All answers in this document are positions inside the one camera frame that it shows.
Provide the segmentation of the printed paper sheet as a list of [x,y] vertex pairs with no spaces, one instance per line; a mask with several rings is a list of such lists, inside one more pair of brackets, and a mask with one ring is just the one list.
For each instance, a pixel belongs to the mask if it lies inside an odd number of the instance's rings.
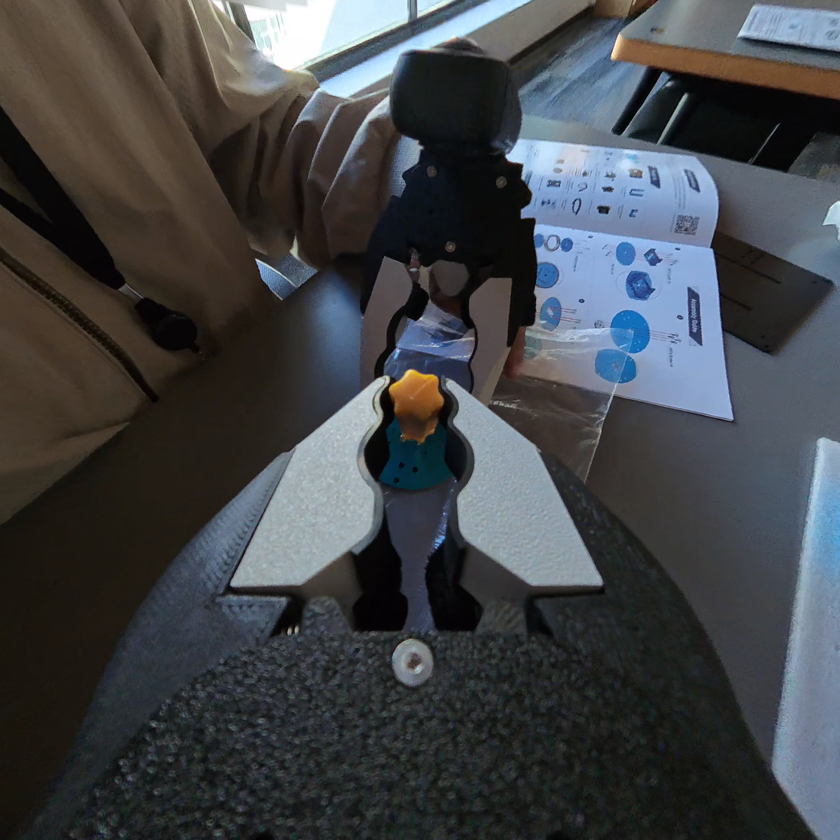
[[839,12],[756,3],[749,10],[738,38],[838,53]]

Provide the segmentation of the black metal plate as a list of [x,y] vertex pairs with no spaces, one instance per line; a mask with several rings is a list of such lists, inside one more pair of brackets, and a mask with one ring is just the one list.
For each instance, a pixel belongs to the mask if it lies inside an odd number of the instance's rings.
[[777,354],[835,289],[823,276],[721,232],[712,239],[721,326],[765,354]]

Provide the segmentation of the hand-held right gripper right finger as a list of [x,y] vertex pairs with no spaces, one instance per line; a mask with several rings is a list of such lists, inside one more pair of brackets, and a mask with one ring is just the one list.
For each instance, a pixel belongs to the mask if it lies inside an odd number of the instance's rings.
[[473,596],[598,592],[602,577],[537,447],[459,384],[448,429],[465,446],[450,519]]

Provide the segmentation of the clear plastic bag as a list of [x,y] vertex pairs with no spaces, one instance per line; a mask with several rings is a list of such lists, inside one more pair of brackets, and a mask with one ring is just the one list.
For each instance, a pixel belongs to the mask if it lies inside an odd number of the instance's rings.
[[[456,317],[429,307],[420,321],[407,321],[384,373],[399,378],[406,370],[451,375],[467,382],[468,357],[474,333]],[[603,350],[614,350],[609,328],[574,330],[567,324],[527,331],[525,363],[519,377],[502,376],[490,399],[490,409],[528,438],[543,453],[562,461],[584,480],[599,444],[602,426],[616,384],[587,380]],[[430,555],[445,538],[453,479],[415,491],[384,488],[385,514],[392,541],[402,562],[402,592],[407,599],[404,629],[420,633],[435,628],[428,603],[425,570]]]

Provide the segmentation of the white foam sheet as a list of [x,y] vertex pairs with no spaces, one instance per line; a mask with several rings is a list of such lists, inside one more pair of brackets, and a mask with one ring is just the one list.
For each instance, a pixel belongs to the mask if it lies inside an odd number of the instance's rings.
[[839,444],[816,442],[772,767],[819,838],[839,838]]

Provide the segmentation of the grey desk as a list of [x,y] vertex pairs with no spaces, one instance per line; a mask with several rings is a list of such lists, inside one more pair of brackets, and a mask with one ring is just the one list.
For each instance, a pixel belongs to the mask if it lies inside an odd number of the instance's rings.
[[359,389],[358,270],[310,280],[2,526],[2,838],[811,838],[770,754],[838,292],[737,421],[620,400],[586,489],[606,593],[429,638],[227,594],[292,448]]

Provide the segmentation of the yellow handled screwdriver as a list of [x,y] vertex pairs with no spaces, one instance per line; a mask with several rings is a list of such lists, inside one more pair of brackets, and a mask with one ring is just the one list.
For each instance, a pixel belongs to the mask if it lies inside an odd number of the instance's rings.
[[445,401],[434,374],[408,370],[388,388],[402,440],[421,445],[438,425]]

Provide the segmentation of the teal round metal plate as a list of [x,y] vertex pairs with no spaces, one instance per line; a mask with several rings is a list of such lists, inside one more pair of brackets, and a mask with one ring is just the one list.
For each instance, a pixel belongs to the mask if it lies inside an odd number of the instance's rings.
[[398,421],[386,429],[388,459],[379,481],[403,490],[425,490],[454,478],[445,460],[447,430],[439,423],[422,443],[403,438]]

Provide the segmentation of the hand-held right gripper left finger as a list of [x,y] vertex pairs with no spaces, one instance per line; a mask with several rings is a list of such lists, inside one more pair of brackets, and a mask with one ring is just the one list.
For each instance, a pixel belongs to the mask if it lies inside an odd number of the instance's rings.
[[354,557],[382,527],[364,448],[382,424],[380,377],[294,447],[230,581],[236,592],[359,592]]

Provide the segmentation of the assembly guide booklet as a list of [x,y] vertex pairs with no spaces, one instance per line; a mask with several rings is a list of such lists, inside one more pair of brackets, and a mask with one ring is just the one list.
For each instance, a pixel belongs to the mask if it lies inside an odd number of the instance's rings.
[[521,140],[535,219],[534,336],[604,330],[572,381],[731,421],[718,271],[718,188],[695,157]]

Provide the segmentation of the person's left forearm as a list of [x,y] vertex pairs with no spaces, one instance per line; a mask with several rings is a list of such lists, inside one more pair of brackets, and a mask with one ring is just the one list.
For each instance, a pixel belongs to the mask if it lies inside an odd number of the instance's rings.
[[323,268],[362,255],[383,206],[400,136],[385,90],[339,98],[290,91],[259,121],[250,232],[270,256]]

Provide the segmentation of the wood edged office table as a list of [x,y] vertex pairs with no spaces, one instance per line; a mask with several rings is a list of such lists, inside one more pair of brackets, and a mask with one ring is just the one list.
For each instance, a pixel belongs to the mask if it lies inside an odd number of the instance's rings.
[[752,1],[656,2],[621,30],[612,59],[837,101],[838,53],[740,38],[752,6]]

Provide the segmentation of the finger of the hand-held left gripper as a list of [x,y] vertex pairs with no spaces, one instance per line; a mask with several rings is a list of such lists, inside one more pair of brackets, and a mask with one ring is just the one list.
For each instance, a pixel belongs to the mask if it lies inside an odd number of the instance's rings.
[[511,286],[509,277],[490,277],[466,302],[474,333],[467,363],[469,391],[481,403],[489,403],[493,396],[512,346],[508,344]]
[[420,269],[384,257],[362,318],[361,388],[384,374],[408,322],[419,320],[425,309]]

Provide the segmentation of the person's beige jacket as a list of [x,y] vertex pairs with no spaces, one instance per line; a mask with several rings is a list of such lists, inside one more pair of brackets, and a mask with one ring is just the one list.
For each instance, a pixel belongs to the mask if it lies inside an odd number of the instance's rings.
[[2,522],[268,309],[261,116],[305,72],[212,2],[2,2]]

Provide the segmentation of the large window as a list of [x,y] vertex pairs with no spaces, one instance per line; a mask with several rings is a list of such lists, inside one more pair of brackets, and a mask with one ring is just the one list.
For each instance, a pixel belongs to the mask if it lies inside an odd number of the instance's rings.
[[257,50],[285,69],[371,45],[373,52],[414,38],[470,36],[479,28],[527,5],[522,1],[300,1],[214,2],[238,20]]

